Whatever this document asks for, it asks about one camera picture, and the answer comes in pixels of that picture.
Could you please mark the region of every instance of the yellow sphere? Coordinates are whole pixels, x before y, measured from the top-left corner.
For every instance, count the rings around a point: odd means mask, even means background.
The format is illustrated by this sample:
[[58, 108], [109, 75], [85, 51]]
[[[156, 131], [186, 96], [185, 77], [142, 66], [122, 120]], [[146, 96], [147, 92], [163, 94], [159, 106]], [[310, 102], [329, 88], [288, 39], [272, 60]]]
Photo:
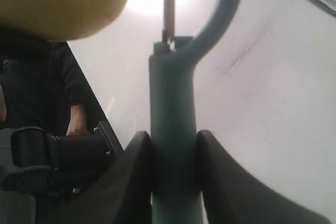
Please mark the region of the yellow sphere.
[[0, 24], [46, 39], [79, 39], [114, 21], [126, 1], [0, 0]]

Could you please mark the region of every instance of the metal rod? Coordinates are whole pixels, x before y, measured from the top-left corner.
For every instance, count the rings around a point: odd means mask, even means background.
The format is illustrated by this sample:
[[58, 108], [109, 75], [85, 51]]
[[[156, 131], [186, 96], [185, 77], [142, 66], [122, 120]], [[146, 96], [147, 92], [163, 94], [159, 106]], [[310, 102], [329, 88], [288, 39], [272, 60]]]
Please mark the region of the metal rod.
[[171, 44], [175, 37], [175, 0], [164, 0], [164, 27], [162, 41]]

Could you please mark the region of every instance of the black mechanism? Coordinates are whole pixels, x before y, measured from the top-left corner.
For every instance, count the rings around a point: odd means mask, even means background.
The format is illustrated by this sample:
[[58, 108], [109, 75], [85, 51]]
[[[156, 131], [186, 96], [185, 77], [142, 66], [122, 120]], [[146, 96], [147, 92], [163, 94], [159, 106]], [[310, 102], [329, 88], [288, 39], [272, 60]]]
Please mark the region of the black mechanism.
[[0, 139], [1, 189], [34, 196], [86, 188], [123, 152], [108, 122], [87, 136], [24, 127], [4, 129]]

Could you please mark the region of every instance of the human hand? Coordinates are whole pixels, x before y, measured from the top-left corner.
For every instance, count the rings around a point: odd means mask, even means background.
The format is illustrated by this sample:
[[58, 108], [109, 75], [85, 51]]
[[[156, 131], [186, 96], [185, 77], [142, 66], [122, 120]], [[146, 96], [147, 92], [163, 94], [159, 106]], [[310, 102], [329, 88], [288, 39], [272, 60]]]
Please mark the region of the human hand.
[[71, 106], [71, 116], [67, 136], [89, 134], [90, 132], [87, 128], [85, 106], [81, 104]]

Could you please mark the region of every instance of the white wall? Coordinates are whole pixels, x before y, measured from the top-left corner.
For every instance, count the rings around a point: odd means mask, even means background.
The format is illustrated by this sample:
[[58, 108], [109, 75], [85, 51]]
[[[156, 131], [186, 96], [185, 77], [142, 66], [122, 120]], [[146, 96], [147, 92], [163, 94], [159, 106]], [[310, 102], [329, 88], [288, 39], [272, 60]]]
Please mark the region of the white wall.
[[[195, 34], [216, 0], [179, 11]], [[70, 45], [122, 145], [150, 128], [148, 57], [161, 17], [126, 9]], [[242, 0], [229, 31], [195, 75], [198, 129], [262, 182], [336, 223], [336, 22], [307, 0]]]

